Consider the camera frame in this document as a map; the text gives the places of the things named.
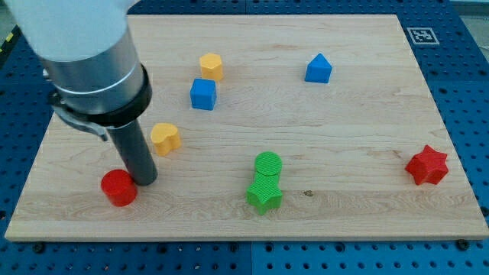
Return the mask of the black flange with metal clamp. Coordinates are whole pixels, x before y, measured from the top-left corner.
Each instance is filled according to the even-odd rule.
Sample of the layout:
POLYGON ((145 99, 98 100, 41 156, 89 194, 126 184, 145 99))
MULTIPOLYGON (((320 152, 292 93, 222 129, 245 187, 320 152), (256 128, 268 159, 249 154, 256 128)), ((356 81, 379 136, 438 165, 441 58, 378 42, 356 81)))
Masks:
POLYGON ((76 130, 94 134, 103 141, 107 141, 105 129, 109 127, 119 128, 136 120, 149 106, 152 97, 152 88, 148 78, 146 68, 141 64, 143 73, 143 84, 136 96, 126 105, 114 111, 88 115, 69 107, 63 101, 62 96, 57 90, 53 90, 47 97, 48 104, 51 105, 57 116, 76 130))

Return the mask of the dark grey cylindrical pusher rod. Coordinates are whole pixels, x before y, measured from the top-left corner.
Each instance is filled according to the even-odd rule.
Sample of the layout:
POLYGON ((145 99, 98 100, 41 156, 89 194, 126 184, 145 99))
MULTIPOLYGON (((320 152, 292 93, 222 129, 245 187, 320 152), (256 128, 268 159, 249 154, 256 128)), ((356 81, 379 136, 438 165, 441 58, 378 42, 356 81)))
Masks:
POLYGON ((131 178, 139 186, 148 186, 157 178, 157 168, 138 120, 107 132, 131 178))

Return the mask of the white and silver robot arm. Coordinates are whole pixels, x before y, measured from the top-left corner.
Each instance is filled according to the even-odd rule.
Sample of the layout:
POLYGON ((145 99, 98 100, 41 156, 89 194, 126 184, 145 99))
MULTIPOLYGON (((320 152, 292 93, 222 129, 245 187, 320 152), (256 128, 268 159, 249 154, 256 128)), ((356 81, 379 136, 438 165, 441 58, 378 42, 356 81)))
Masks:
POLYGON ((139 186, 157 168, 138 124, 152 97, 128 26, 133 0, 6 0, 55 90, 48 100, 67 125, 112 140, 139 186))

